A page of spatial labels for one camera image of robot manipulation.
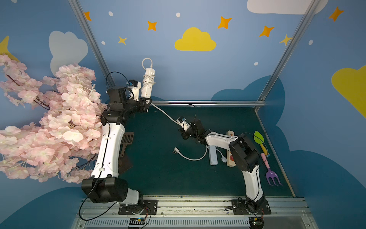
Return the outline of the white power strip with cord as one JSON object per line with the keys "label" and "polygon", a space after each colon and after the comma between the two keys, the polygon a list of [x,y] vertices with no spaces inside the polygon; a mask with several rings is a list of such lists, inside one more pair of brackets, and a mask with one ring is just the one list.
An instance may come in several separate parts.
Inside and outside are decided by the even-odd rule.
{"label": "white power strip with cord", "polygon": [[223,155],[223,153],[219,149],[216,148],[216,146],[208,146],[208,151],[211,166],[216,166],[218,164],[217,153],[221,155],[221,160],[224,163],[227,163],[227,158]]}

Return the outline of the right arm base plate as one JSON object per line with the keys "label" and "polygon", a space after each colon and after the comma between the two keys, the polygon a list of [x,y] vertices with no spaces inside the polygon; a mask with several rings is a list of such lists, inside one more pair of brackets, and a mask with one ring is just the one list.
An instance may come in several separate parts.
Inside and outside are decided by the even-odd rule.
{"label": "right arm base plate", "polygon": [[235,215],[271,215],[271,209],[268,201],[248,202],[244,199],[232,199],[232,208]]}

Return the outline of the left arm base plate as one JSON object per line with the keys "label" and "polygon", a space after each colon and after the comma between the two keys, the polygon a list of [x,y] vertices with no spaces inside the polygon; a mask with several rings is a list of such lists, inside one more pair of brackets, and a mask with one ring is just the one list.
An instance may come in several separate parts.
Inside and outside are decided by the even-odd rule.
{"label": "left arm base plate", "polygon": [[137,205],[120,205],[118,215],[156,215],[157,207],[157,199],[145,199]]}

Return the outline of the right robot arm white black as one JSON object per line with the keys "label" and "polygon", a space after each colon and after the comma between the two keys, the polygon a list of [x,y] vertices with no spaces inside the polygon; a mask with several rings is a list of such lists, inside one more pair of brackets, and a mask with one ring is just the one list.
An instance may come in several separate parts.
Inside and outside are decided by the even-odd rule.
{"label": "right robot arm white black", "polygon": [[248,208],[254,212],[258,211],[266,199],[260,184],[260,154],[251,138],[245,133],[230,136],[206,130],[200,120],[188,123],[184,117],[180,117],[177,119],[177,123],[181,126],[179,131],[183,139],[187,140],[192,137],[199,144],[219,147],[231,152],[236,166],[244,176]]}

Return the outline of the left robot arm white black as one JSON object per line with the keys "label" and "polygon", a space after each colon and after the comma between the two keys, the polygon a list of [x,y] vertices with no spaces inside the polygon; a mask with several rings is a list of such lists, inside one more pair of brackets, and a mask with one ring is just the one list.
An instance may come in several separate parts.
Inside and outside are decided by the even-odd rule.
{"label": "left robot arm white black", "polygon": [[128,117],[136,112],[147,112],[151,103],[140,98],[139,91],[139,86],[107,91],[110,101],[101,116],[102,140],[98,158],[91,177],[82,181],[82,190],[93,203],[143,204],[142,195],[129,188],[126,180],[119,178],[118,166]]}

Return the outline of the white power strip usb ports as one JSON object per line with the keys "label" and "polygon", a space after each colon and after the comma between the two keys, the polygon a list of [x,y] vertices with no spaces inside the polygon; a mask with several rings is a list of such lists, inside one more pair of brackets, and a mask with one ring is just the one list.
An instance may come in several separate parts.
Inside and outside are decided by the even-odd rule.
{"label": "white power strip usb ports", "polygon": [[[148,67],[148,68],[145,68],[145,66],[144,66],[144,62],[146,60],[149,60],[151,62],[150,67]],[[143,86],[141,88],[141,97],[143,97],[143,98],[151,98],[152,87],[156,84],[156,82],[154,80],[154,78],[155,78],[155,70],[153,69],[153,61],[152,61],[152,59],[151,58],[148,58],[148,57],[144,58],[142,60],[142,67],[145,70],[145,74],[144,74],[144,79],[143,79]],[[167,116],[175,124],[177,124],[177,125],[180,126],[180,122],[172,119],[164,110],[162,110],[161,108],[157,107],[156,105],[154,105],[152,103],[151,103],[151,105],[154,108],[156,108],[157,110],[159,110],[160,112],[162,112],[165,116]],[[205,158],[205,156],[207,155],[207,152],[208,152],[208,148],[206,147],[205,153],[203,154],[202,157],[200,157],[198,159],[192,159],[192,158],[188,158],[188,157],[184,156],[180,152],[180,150],[178,148],[174,148],[173,149],[173,153],[174,154],[178,154],[181,157],[183,157],[184,159],[189,160],[189,161],[200,161],[200,160],[202,160],[202,159]]]}

